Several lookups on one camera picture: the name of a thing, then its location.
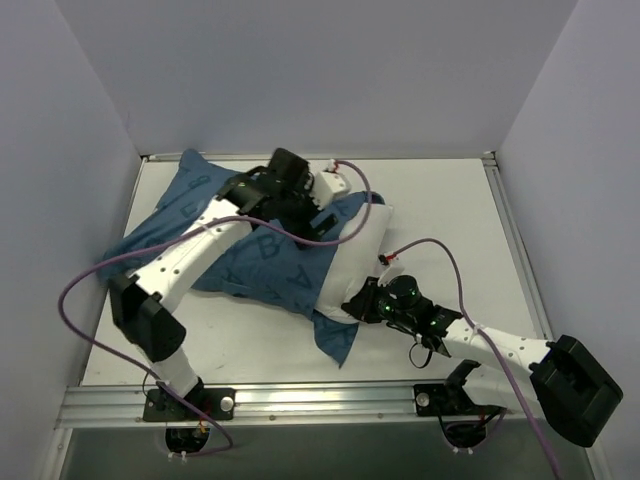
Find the blue cartoon print pillowcase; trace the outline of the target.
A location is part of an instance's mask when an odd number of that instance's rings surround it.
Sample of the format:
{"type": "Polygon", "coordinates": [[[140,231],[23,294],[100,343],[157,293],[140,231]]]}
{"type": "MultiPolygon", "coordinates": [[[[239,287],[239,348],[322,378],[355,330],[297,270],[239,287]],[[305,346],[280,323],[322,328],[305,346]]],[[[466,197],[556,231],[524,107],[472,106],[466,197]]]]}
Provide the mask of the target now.
{"type": "MultiPolygon", "coordinates": [[[[99,270],[100,280],[107,281],[148,264],[155,257],[153,254],[131,258],[129,252],[160,245],[183,234],[234,174],[231,169],[206,161],[193,149],[184,151],[178,171],[153,213],[105,252],[104,260],[118,261],[99,270]]],[[[321,247],[300,249],[290,238],[260,226],[216,260],[193,287],[303,315],[313,323],[316,346],[343,365],[355,341],[358,322],[335,322],[314,307],[337,246],[360,232],[373,204],[386,202],[379,194],[364,191],[333,202],[326,211],[336,215],[338,224],[324,235],[321,247]]]]}

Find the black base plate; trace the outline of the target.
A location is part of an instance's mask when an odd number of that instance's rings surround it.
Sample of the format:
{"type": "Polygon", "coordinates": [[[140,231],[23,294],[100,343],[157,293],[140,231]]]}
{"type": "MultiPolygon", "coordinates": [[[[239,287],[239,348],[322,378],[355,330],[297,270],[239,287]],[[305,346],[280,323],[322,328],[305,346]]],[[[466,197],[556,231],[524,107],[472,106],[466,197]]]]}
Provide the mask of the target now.
{"type": "Polygon", "coordinates": [[[215,421],[232,420],[235,397],[236,390],[228,387],[196,388],[183,401],[164,389],[151,389],[146,393],[142,420],[155,423],[188,422],[204,419],[204,415],[215,421]]]}
{"type": "Polygon", "coordinates": [[[502,410],[496,405],[476,404],[461,387],[445,383],[415,384],[413,396],[418,417],[488,417],[502,410]]]}

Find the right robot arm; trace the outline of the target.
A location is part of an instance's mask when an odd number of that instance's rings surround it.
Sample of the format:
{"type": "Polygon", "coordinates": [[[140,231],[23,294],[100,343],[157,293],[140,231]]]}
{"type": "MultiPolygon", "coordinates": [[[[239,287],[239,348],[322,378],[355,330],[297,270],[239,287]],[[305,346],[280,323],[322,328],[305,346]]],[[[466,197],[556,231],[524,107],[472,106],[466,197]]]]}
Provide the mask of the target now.
{"type": "Polygon", "coordinates": [[[455,412],[507,405],[507,397],[481,376],[488,367],[508,382],[530,385],[547,423],[564,439],[589,448],[623,398],[620,386],[576,338],[547,341],[470,326],[462,313],[424,297],[409,275],[385,286],[370,277],[342,308],[365,323],[385,323],[410,335],[432,353],[460,360],[443,390],[455,412]]]}

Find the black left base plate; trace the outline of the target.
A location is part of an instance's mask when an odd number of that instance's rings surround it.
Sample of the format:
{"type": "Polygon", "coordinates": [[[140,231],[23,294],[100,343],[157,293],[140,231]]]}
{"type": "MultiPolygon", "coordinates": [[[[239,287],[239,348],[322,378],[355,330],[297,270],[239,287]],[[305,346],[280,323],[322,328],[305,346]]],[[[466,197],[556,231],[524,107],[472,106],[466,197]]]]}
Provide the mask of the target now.
{"type": "Polygon", "coordinates": [[[155,423],[188,422],[204,419],[204,415],[215,421],[232,420],[235,397],[236,390],[228,387],[196,388],[183,401],[164,389],[151,389],[146,393],[142,420],[155,423]]]}

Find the aluminium rail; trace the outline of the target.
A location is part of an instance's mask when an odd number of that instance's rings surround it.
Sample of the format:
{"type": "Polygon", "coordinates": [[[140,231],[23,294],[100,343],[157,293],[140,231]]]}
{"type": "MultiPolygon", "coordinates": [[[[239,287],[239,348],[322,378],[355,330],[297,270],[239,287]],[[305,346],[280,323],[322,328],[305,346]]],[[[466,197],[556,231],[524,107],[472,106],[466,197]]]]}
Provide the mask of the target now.
{"type": "MultiPolygon", "coordinates": [[[[213,162],[233,162],[233,161],[266,161],[272,156],[271,153],[207,153],[200,152],[200,155],[208,161],[213,162]]],[[[306,160],[446,160],[458,161],[467,159],[477,159],[489,165],[496,165],[496,154],[485,152],[480,155],[453,155],[453,156],[428,156],[419,154],[398,155],[398,154],[340,154],[340,153],[298,153],[298,156],[306,160]]]]}
{"type": "MultiPolygon", "coordinates": [[[[481,375],[491,387],[507,397],[503,408],[522,417],[510,388],[496,375],[481,375]]],[[[435,420],[478,420],[486,417],[418,417],[414,406],[415,384],[441,381],[405,380],[381,382],[330,382],[236,384],[234,417],[217,421],[231,428],[254,425],[319,425],[341,423],[420,422],[435,420]]],[[[146,393],[153,385],[92,385],[67,389],[56,425],[66,429],[157,427],[182,428],[203,424],[188,422],[144,422],[146,393]]]]}
{"type": "Polygon", "coordinates": [[[552,340],[554,338],[553,331],[548,321],[526,246],[507,198],[497,161],[492,156],[483,158],[482,164],[534,329],[542,338],[552,340]]]}

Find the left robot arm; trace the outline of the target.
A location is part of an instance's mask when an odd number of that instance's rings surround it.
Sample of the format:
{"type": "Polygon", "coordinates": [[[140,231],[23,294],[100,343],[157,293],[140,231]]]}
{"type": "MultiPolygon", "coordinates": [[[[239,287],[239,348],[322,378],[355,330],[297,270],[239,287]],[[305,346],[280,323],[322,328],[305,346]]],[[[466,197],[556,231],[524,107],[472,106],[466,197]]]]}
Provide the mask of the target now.
{"type": "Polygon", "coordinates": [[[151,262],[110,279],[114,324],[169,391],[165,405],[177,418],[194,417],[202,405],[200,379],[183,349],[186,329],[174,316],[187,291],[257,226],[275,221],[298,247],[320,244],[337,220],[317,216],[350,190],[336,163],[312,173],[306,160],[279,148],[267,165],[227,179],[192,225],[151,262]]]}

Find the white pillow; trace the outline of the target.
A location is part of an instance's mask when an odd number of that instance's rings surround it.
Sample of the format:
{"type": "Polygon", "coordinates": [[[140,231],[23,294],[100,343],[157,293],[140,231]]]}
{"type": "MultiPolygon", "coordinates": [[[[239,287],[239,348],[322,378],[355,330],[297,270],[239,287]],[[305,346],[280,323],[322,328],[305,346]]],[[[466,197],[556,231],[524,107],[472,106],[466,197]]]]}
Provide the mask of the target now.
{"type": "Polygon", "coordinates": [[[373,204],[360,232],[337,246],[314,307],[317,312],[342,324],[358,322],[341,306],[358,294],[367,278],[374,275],[392,215],[391,206],[373,204]]]}

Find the aluminium front rail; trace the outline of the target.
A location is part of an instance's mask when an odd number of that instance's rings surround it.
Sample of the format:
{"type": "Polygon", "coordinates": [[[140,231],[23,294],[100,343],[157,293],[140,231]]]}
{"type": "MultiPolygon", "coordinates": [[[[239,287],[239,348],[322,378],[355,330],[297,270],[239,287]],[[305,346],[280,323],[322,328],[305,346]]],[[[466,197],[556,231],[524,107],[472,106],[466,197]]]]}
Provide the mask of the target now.
{"type": "MultiPolygon", "coordinates": [[[[496,375],[481,375],[491,387],[507,397],[503,408],[522,417],[510,388],[496,375]]],[[[420,422],[435,420],[478,420],[486,417],[418,417],[414,406],[415,384],[441,381],[405,380],[381,382],[330,382],[236,384],[234,417],[217,421],[231,428],[254,425],[319,425],[341,423],[420,422]]],[[[144,422],[146,393],[153,385],[92,385],[67,389],[56,425],[66,429],[157,427],[182,428],[203,424],[188,422],[144,422]]]]}

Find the aluminium right side rail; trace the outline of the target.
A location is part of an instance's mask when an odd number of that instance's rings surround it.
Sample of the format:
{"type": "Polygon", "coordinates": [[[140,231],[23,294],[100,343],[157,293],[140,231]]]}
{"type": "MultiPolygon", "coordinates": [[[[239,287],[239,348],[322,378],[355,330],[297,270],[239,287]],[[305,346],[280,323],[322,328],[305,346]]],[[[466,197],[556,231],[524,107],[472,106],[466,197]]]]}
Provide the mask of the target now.
{"type": "Polygon", "coordinates": [[[548,321],[526,246],[507,198],[497,161],[492,156],[483,158],[482,164],[534,329],[542,338],[552,340],[554,338],[553,331],[548,321]]]}

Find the aluminium back rail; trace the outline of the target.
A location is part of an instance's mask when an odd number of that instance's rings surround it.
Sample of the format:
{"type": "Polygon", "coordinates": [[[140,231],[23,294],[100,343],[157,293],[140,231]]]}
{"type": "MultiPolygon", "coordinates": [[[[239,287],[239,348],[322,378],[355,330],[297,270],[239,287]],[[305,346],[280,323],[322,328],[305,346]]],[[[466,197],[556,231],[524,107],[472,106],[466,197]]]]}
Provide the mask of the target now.
{"type": "MultiPolygon", "coordinates": [[[[200,155],[208,161],[213,162],[233,162],[233,161],[266,161],[272,156],[271,153],[207,153],[200,152],[200,155]]],[[[298,153],[298,156],[306,160],[446,160],[458,161],[467,159],[477,159],[489,165],[496,165],[496,154],[485,152],[480,155],[453,155],[453,156],[428,156],[419,154],[398,155],[398,154],[340,154],[340,153],[298,153]]]]}

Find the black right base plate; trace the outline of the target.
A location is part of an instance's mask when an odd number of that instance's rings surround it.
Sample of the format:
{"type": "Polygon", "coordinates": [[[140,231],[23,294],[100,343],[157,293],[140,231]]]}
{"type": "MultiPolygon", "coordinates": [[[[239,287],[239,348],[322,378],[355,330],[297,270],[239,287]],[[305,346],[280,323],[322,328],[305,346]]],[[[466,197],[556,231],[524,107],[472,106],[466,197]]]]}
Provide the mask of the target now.
{"type": "Polygon", "coordinates": [[[445,383],[415,384],[413,396],[418,417],[488,417],[502,410],[496,405],[476,404],[461,387],[445,383]]]}

